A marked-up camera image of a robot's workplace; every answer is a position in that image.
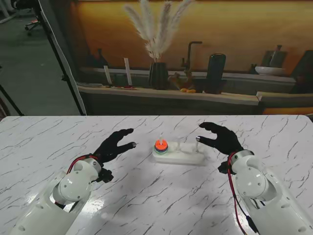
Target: white bowl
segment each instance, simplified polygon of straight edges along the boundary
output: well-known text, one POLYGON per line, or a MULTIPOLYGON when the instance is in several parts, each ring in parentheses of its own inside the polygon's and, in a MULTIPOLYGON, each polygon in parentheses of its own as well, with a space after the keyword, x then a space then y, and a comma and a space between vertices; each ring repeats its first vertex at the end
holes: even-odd
POLYGON ((281 76, 281 75, 285 75, 286 74, 285 69, 282 69, 282 68, 272 68, 272 67, 256 66, 255 70, 260 75, 281 76))

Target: tripod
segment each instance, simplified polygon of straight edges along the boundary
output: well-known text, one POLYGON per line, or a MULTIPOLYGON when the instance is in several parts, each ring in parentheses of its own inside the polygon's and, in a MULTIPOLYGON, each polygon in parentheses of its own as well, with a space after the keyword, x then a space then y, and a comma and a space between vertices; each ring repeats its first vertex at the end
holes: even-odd
POLYGON ((24 114, 19 110, 19 108, 16 106, 16 104, 14 103, 14 101, 11 99, 11 97, 9 96, 9 94, 5 91, 5 89, 3 88, 3 86, 0 85, 0 92, 3 93, 4 97, 9 101, 9 103, 12 105, 12 107, 16 110, 16 112, 20 115, 20 116, 24 116, 24 114))
POLYGON ((79 111, 80 115, 85 116, 86 114, 83 112, 83 110, 82 110, 82 108, 81 108, 81 106, 79 104, 79 101, 78 101, 77 96, 75 94, 74 88, 73 88, 73 86, 72 86, 72 84, 70 82, 69 76, 67 75, 67 72, 66 72, 66 70, 65 70, 65 68, 64 68, 64 66, 62 64, 62 61, 61 61, 61 58, 60 58, 59 53, 57 51, 57 48, 55 47, 55 44, 54 44, 54 42, 53 42, 53 40, 51 38, 50 29, 46 25, 46 23, 45 23, 45 21, 43 19, 43 16, 41 15, 41 8, 40 8, 39 3, 34 4, 33 10, 35 12, 35 15, 36 15, 39 23, 42 25, 42 27, 43 27, 43 29, 45 31, 45 34, 46 34, 46 36, 48 38, 48 41, 49 41, 49 43, 50 43, 50 45, 52 47, 53 53, 54 53, 55 57, 57 58, 59 66, 60 66, 60 68, 62 70, 62 73, 63 73, 62 81, 66 81, 67 82, 68 88, 69 88, 69 90, 70 90, 70 92, 71 92, 71 94, 72 94, 72 96, 74 98, 74 101, 76 103, 76 106, 78 108, 78 111, 79 111))

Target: kitchen backdrop image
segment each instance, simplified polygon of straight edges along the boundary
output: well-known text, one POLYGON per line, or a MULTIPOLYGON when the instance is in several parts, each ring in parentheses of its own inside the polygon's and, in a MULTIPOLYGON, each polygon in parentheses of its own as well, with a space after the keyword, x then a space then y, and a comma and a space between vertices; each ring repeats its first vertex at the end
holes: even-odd
POLYGON ((313 113, 313 2, 79 0, 69 13, 90 114, 313 113))

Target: white tray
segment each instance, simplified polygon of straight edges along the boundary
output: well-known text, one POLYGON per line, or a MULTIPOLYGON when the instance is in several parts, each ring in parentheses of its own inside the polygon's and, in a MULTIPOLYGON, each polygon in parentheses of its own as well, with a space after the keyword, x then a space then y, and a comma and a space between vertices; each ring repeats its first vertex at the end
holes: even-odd
POLYGON ((156 152, 153 146, 153 157, 158 163, 184 164, 184 165, 202 165, 204 155, 202 152, 196 152, 195 143, 180 143, 178 149, 177 142, 167 142, 168 150, 164 154, 156 152))

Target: gray carpet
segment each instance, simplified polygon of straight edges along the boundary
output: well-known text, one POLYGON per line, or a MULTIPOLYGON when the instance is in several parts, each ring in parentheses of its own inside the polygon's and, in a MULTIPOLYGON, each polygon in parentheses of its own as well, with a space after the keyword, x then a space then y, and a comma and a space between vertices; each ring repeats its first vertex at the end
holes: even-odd
POLYGON ((25 115, 79 115, 42 27, 27 36, 24 26, 34 19, 23 16, 0 24, 0 84, 25 115))

